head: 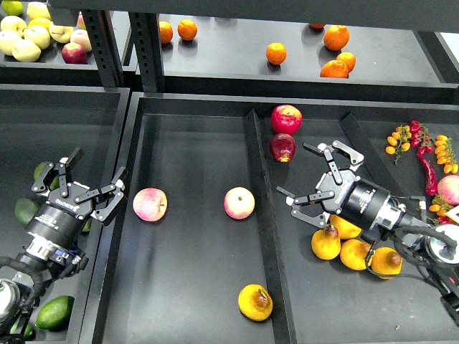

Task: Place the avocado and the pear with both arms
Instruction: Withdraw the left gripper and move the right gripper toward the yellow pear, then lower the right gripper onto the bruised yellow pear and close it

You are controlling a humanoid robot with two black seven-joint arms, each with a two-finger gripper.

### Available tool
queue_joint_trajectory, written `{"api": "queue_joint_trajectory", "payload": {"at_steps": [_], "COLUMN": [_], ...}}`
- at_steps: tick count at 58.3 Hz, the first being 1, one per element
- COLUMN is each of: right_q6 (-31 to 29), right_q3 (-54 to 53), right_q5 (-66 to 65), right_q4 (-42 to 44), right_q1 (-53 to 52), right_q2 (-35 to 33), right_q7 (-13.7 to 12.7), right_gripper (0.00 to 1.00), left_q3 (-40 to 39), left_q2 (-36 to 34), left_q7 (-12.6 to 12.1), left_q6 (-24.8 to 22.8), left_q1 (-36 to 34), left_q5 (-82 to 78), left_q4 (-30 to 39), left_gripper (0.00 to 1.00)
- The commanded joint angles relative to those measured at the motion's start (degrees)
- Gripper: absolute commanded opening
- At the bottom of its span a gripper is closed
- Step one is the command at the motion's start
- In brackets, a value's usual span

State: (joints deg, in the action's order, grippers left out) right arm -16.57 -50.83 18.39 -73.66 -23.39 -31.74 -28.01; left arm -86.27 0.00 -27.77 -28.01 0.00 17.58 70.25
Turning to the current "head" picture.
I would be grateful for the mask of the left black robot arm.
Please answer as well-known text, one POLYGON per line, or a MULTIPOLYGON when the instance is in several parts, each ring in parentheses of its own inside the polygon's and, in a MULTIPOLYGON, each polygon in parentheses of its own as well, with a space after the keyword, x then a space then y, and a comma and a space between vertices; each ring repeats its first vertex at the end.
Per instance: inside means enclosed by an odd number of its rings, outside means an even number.
POLYGON ((30 317, 46 289, 55 281, 84 270, 88 258, 77 239, 90 219, 107 226, 126 204, 121 167, 111 182, 91 189, 73 181, 71 170, 83 152, 45 165, 32 192, 45 202, 26 226, 32 242, 16 258, 2 257, 1 266, 15 270, 13 279, 1 280, 1 342, 24 343, 30 317))

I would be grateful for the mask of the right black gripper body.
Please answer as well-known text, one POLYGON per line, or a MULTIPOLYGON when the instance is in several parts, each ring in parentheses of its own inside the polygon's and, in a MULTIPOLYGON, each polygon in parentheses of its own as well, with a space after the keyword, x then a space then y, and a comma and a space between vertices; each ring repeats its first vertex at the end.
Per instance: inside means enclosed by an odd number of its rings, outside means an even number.
POLYGON ((385 188, 354 175, 347 169, 340 171, 338 184, 331 172, 323 174, 316 190, 334 197, 322 201, 326 212, 336 214, 360 229, 375 227, 391 230, 398 222, 398 208, 390 203, 391 194, 385 188))

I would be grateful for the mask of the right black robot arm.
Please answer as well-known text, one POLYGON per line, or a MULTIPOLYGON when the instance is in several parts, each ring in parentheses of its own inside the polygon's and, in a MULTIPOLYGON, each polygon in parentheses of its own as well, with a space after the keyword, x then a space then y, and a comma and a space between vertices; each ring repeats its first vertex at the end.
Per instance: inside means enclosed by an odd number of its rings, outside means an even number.
POLYGON ((334 214, 359 227, 361 238, 371 246, 391 239, 403 260, 416 266, 419 279, 440 292, 443 307, 457 322, 458 227, 431 226, 425 210, 420 218, 402 210, 388 190, 356 174, 364 156, 344 143, 335 140, 330 145, 306 143, 303 147, 325 158, 328 171, 307 196, 277 188, 285 195, 292 216, 323 229, 334 214))

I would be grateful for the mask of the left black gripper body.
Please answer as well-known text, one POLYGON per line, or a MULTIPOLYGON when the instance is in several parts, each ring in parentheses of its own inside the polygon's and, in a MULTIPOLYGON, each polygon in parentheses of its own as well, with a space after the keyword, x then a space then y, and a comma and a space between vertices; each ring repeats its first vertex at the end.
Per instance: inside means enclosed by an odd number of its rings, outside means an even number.
POLYGON ((94 210, 90 199, 77 203, 90 189, 78 182, 68 185, 68 195, 62 196, 58 189, 51 191, 32 220, 26 231, 35 238, 43 238, 58 247, 71 249, 84 228, 91 223, 90 215, 94 210))

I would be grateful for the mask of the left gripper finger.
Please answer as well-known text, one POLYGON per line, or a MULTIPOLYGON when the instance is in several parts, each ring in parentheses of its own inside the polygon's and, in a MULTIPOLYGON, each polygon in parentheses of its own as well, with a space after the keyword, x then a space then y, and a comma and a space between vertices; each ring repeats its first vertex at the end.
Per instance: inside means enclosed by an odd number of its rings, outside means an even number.
POLYGON ((122 205, 126 203, 124 195, 124 178, 126 168, 120 167, 111 182, 104 187, 89 190, 74 198, 78 206, 76 217, 88 219, 92 217, 104 226, 114 220, 122 205))
POLYGON ((61 158, 57 163, 48 163, 45 165, 32 184, 32 191, 42 196, 48 196, 51 192, 50 186, 57 178, 59 181, 60 196, 68 197, 70 195, 71 171, 83 157, 81 148, 76 148, 68 156, 61 158))

